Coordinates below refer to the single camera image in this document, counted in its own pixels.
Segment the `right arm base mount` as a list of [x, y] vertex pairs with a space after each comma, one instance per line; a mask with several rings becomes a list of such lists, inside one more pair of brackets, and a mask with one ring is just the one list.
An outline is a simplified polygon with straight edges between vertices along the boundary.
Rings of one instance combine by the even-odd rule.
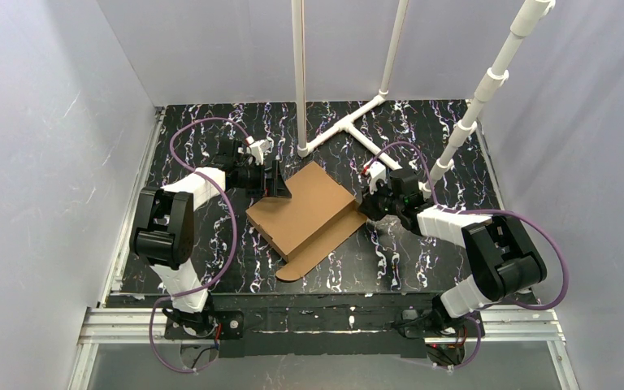
[[449, 371], [469, 365], [478, 355], [484, 330], [476, 314], [451, 318], [446, 309], [433, 303], [428, 310], [403, 310], [399, 317], [386, 325], [406, 339], [425, 338], [429, 335], [453, 337], [454, 342], [427, 344], [427, 357], [431, 365]]

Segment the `brown cardboard box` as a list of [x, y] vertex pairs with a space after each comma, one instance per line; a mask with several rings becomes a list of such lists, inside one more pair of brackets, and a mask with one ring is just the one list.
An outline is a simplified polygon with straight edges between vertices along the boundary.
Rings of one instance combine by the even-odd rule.
[[285, 261], [277, 279], [294, 282], [343, 244], [367, 217], [356, 197], [316, 162], [285, 180], [290, 198], [264, 197], [247, 209], [249, 222]]

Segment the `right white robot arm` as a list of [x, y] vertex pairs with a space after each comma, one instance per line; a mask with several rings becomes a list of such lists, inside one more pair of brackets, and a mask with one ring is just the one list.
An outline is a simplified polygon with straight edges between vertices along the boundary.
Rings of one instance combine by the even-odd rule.
[[362, 214], [372, 221], [396, 216], [417, 236], [464, 248], [470, 264], [469, 277], [435, 297], [429, 310], [400, 320], [397, 328], [444, 329], [546, 278], [544, 261], [516, 218], [446, 211], [424, 197], [417, 174], [410, 169], [387, 171], [382, 163], [373, 162], [362, 173], [370, 179], [362, 192]]

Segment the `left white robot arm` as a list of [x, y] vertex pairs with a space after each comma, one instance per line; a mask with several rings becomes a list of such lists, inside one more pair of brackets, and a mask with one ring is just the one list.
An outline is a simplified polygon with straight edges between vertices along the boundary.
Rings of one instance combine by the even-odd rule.
[[175, 183], [141, 190], [129, 247], [160, 277], [171, 296], [171, 307], [163, 313], [175, 323], [199, 332], [213, 320], [209, 293], [190, 259], [196, 210], [228, 189], [244, 189], [251, 197], [291, 198], [279, 162], [265, 164], [270, 149], [267, 140], [225, 140], [204, 167]]

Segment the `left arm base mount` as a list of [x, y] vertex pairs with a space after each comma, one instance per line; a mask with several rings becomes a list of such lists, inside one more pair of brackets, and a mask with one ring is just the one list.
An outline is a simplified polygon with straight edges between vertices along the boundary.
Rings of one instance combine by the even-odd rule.
[[161, 313], [167, 318], [167, 340], [203, 340], [208, 346], [218, 347], [221, 341], [240, 340], [244, 335], [245, 316], [241, 311], [221, 311], [208, 305], [197, 313], [173, 308], [162, 308]]

